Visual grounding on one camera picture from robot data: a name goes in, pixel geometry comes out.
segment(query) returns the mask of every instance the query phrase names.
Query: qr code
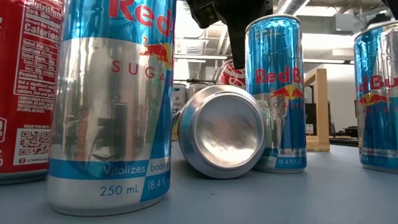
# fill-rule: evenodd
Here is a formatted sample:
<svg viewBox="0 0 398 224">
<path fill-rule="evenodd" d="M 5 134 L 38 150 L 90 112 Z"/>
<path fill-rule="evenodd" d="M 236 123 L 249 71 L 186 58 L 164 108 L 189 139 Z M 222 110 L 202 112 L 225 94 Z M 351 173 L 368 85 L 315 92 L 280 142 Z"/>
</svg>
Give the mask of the qr code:
<svg viewBox="0 0 398 224">
<path fill-rule="evenodd" d="M 18 129 L 14 165 L 47 162 L 49 147 L 50 129 Z"/>
</svg>

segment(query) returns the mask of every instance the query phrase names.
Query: can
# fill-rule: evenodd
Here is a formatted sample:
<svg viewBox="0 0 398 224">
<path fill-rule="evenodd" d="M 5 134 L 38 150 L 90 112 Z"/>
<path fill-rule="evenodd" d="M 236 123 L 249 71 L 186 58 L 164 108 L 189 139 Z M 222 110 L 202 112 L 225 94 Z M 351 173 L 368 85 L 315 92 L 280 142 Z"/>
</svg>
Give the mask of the can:
<svg viewBox="0 0 398 224">
<path fill-rule="evenodd" d="M 187 103 L 187 86 L 181 83 L 174 83 L 173 86 L 173 115 L 177 114 Z M 176 141 L 177 136 L 177 126 L 176 123 L 173 125 L 172 141 Z"/>
<path fill-rule="evenodd" d="M 302 172 L 307 166 L 300 21 L 259 18 L 246 29 L 246 90 L 270 117 L 270 142 L 256 169 Z"/>
<path fill-rule="evenodd" d="M 354 52 L 360 161 L 398 172 L 398 22 L 360 33 Z"/>
<path fill-rule="evenodd" d="M 191 83 L 188 87 L 188 100 L 194 96 L 195 93 L 199 92 L 200 90 L 209 87 L 209 84 L 200 82 L 200 83 Z"/>
<path fill-rule="evenodd" d="M 181 110 L 178 140 L 199 172 L 232 179 L 252 169 L 265 149 L 259 103 L 235 86 L 214 85 L 195 94 Z"/>
<path fill-rule="evenodd" d="M 244 69 L 236 69 L 233 60 L 228 60 L 219 71 L 217 84 L 232 85 L 246 90 L 246 72 Z"/>
<path fill-rule="evenodd" d="M 55 211 L 126 213 L 169 190 L 175 6 L 65 4 L 47 178 Z"/>
<path fill-rule="evenodd" d="M 45 177 L 62 4 L 0 3 L 0 184 Z"/>
</svg>

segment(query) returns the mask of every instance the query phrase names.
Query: can bottom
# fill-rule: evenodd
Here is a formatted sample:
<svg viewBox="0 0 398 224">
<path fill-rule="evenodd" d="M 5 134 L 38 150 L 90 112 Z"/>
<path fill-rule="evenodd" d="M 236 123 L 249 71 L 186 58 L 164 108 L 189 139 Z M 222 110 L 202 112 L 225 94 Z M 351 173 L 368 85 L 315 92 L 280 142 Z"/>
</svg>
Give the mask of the can bottom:
<svg viewBox="0 0 398 224">
<path fill-rule="evenodd" d="M 371 166 L 371 165 L 365 165 L 362 164 L 364 168 L 371 169 L 371 170 L 377 170 L 377 171 L 382 171 L 382 172 L 392 172 L 398 174 L 398 169 L 391 169 L 391 168 L 385 168 L 385 167 L 378 167 L 378 166 Z"/>
<path fill-rule="evenodd" d="M 21 184 L 45 179 L 47 170 L 0 174 L 0 185 Z"/>
<path fill-rule="evenodd" d="M 77 216 L 77 217 L 103 217 L 103 216 L 109 216 L 109 215 L 120 215 L 124 213 L 129 213 L 129 212 L 135 212 L 147 207 L 150 207 L 158 202 L 160 202 L 166 194 L 146 201 L 142 202 L 139 204 L 134 204 L 130 205 L 127 207 L 115 207 L 115 208 L 104 208 L 104 209 L 76 209 L 76 208 L 65 208 L 65 207 L 59 207 L 58 205 L 54 205 L 50 203 L 50 208 L 58 213 L 64 214 L 64 215 L 71 215 L 71 216 Z"/>
<path fill-rule="evenodd" d="M 260 169 L 260 168 L 254 168 L 257 171 L 260 172 L 268 172 L 268 173 L 273 173 L 273 174 L 298 174 L 304 171 L 305 168 L 300 168 L 300 169 Z"/>
</svg>

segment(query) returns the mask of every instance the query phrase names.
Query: gray table surface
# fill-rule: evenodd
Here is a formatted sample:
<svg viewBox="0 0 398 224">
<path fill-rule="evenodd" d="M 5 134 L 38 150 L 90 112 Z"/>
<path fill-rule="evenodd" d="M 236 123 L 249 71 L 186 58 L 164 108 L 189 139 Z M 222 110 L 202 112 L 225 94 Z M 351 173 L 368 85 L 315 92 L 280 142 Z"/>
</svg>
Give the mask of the gray table surface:
<svg viewBox="0 0 398 224">
<path fill-rule="evenodd" d="M 111 217 L 69 217 L 48 208 L 41 181 L 0 187 L 0 223 L 398 223 L 398 175 L 363 169 L 358 148 L 309 152 L 301 174 L 250 171 L 234 180 L 213 180 L 193 170 L 173 146 L 171 189 L 152 207 Z"/>
</svg>

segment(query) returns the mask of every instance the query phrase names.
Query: red and white object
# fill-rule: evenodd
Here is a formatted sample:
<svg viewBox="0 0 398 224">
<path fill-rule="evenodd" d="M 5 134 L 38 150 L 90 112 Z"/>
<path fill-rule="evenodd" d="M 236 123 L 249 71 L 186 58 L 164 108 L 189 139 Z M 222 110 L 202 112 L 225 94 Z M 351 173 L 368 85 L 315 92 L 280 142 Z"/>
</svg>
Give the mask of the red and white object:
<svg viewBox="0 0 398 224">
<path fill-rule="evenodd" d="M 44 176 L 63 0 L 2 0 L 0 184 Z"/>
<path fill-rule="evenodd" d="M 228 60 L 220 70 L 217 84 L 232 85 L 246 90 L 246 73 L 244 69 L 236 69 L 232 59 Z"/>
</svg>

